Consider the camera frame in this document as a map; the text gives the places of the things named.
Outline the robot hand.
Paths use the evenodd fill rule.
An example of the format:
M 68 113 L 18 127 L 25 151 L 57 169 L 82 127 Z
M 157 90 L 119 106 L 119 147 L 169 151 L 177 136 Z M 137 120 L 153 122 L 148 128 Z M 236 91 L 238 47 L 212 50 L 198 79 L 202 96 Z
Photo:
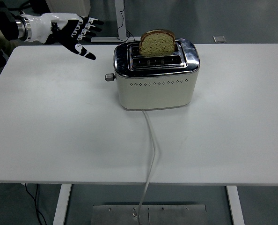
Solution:
M 80 41 L 90 42 L 92 37 L 102 29 L 103 22 L 74 13 L 45 13 L 41 16 L 24 16 L 30 24 L 27 40 L 39 41 L 42 44 L 60 43 L 69 51 L 95 60 L 96 56 L 89 52 Z

